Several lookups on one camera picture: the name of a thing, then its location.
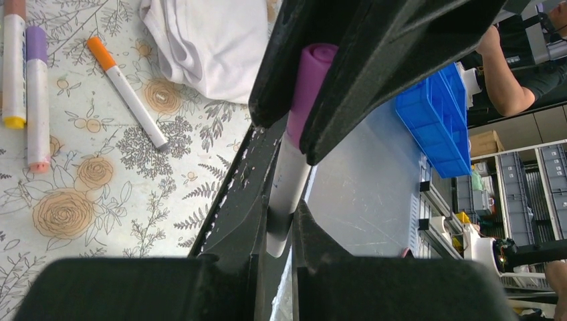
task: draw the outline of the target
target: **brown marker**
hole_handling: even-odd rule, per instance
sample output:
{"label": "brown marker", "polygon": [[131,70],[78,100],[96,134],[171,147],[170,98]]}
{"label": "brown marker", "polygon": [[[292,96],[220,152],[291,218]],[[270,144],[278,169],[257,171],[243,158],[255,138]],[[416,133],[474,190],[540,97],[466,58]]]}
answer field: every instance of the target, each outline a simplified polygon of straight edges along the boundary
{"label": "brown marker", "polygon": [[7,128],[23,129],[25,97],[25,0],[4,1],[4,71],[2,119]]}

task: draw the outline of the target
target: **blue plastic bin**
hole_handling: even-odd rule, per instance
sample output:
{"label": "blue plastic bin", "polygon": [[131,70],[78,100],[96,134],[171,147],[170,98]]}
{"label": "blue plastic bin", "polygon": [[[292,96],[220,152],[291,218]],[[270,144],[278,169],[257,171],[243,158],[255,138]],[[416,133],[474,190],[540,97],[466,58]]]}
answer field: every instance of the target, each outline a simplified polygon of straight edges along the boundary
{"label": "blue plastic bin", "polygon": [[453,64],[396,97],[396,112],[444,179],[471,174],[464,95]]}

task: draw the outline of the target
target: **folded towel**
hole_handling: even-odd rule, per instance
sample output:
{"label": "folded towel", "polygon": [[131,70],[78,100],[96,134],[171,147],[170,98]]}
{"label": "folded towel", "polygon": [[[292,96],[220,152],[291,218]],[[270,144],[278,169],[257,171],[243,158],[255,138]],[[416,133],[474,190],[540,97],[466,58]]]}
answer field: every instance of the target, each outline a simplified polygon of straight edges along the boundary
{"label": "folded towel", "polygon": [[247,104],[267,46],[265,0],[142,0],[163,76]]}

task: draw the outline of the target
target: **purple marker cap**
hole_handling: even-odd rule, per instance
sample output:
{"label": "purple marker cap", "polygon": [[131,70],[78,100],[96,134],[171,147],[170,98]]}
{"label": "purple marker cap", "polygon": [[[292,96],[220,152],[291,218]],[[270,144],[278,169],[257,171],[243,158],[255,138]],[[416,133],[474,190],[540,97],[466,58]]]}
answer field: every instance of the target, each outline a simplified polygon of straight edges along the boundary
{"label": "purple marker cap", "polygon": [[47,64],[47,36],[45,31],[34,25],[25,30],[25,51],[26,59],[40,59]]}
{"label": "purple marker cap", "polygon": [[328,43],[314,43],[302,50],[296,91],[286,128],[297,149],[300,147],[305,121],[309,117],[337,51],[336,45]]}

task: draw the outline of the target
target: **tablecloth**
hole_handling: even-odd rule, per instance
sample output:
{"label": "tablecloth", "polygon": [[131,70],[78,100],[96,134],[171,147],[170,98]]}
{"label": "tablecloth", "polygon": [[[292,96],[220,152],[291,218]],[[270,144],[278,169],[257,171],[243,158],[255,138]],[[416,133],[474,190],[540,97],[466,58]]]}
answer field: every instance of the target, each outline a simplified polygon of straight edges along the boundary
{"label": "tablecloth", "polygon": [[[160,76],[138,5],[27,0],[28,23],[49,44],[52,164],[30,173],[25,131],[0,126],[0,320],[56,259],[186,256],[248,129],[246,105]],[[271,23],[277,7],[267,0]],[[85,45],[93,35],[157,119],[168,152],[156,151],[103,74]]]}

